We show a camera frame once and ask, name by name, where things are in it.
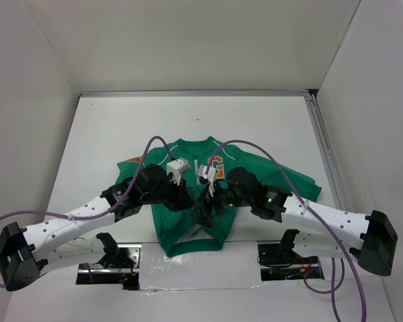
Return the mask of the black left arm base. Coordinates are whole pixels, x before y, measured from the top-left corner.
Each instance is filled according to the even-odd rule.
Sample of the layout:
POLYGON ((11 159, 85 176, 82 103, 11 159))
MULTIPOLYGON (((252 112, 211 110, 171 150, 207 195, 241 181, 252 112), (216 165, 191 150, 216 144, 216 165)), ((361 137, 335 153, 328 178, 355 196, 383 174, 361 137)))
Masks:
POLYGON ((80 264, 76 285, 119 284, 124 290, 139 290, 141 245, 119 244, 109 233, 95 236, 105 254, 100 261, 80 264))

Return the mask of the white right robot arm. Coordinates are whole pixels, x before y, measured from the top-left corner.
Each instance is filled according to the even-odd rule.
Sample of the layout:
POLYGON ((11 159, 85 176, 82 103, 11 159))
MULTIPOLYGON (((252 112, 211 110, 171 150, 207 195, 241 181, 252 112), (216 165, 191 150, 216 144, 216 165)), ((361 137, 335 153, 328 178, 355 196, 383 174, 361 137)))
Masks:
POLYGON ((287 263, 312 256, 350 258, 374 275, 392 273, 398 234, 381 211, 352 213, 299 199, 290 191, 262 184, 243 167, 228 173, 225 188, 212 167, 200 166, 197 179, 206 186, 197 202, 201 224, 213 225, 214 215, 248 207, 261 219, 292 225, 279 243, 279 254, 287 263))

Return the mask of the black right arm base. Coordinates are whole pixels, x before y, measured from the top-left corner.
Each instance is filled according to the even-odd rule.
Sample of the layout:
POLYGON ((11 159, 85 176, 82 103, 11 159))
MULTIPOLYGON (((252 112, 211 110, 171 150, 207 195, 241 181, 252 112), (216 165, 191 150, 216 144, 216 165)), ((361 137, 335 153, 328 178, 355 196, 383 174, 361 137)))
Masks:
POLYGON ((316 256, 303 258, 296 254, 296 236, 300 231, 288 229, 280 241, 262 241, 258 243, 257 263, 260 266, 261 280, 303 280, 323 278, 320 260, 316 256))

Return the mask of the green jacket white lining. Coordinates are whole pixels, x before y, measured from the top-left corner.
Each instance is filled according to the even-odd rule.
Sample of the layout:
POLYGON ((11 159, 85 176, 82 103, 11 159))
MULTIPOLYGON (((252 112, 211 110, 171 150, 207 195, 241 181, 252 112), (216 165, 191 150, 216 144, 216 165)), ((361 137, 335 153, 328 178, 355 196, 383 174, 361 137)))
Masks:
MULTIPOLYGON (((294 186, 299 195, 311 201, 317 201, 321 187, 316 181, 305 174, 286 166, 276 167, 269 159, 241 150, 235 145, 224 146, 220 151, 217 147, 221 142, 212 136, 202 141, 185 141, 178 139, 166 148, 151 149, 145 158, 135 157, 118 163, 119 175, 117 182, 133 176, 139 163, 147 166, 158 164, 164 168, 171 157, 186 159, 191 168, 184 175, 189 192, 199 197, 204 186, 196 178, 200 166, 208 164, 212 158, 212 166, 217 170, 217 177, 224 180, 226 175, 236 167, 243 167, 252 172, 263 184, 290 189, 294 186)), ((193 211, 186 209, 178 213, 168 210, 164 205, 153 205, 152 219, 156 236, 162 249, 170 258, 191 252, 213 252, 223 248, 232 229, 237 210, 229 209, 222 217, 212 215, 213 228, 197 225, 192 221, 193 211)))

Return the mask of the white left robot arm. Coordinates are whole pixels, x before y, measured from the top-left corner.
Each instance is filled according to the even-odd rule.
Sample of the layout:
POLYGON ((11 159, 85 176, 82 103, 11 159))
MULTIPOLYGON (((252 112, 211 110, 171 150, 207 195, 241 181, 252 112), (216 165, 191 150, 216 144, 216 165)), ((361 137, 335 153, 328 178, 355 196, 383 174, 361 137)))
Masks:
POLYGON ((17 291, 52 270, 79 262, 114 266, 120 250, 113 237, 98 233, 85 239, 83 235, 135 215, 144 205, 163 204, 175 212, 192 207, 183 179, 189 167, 182 158, 164 168, 149 164, 64 217, 25 227, 16 222, 6 225, 0 234, 2 287, 17 291))

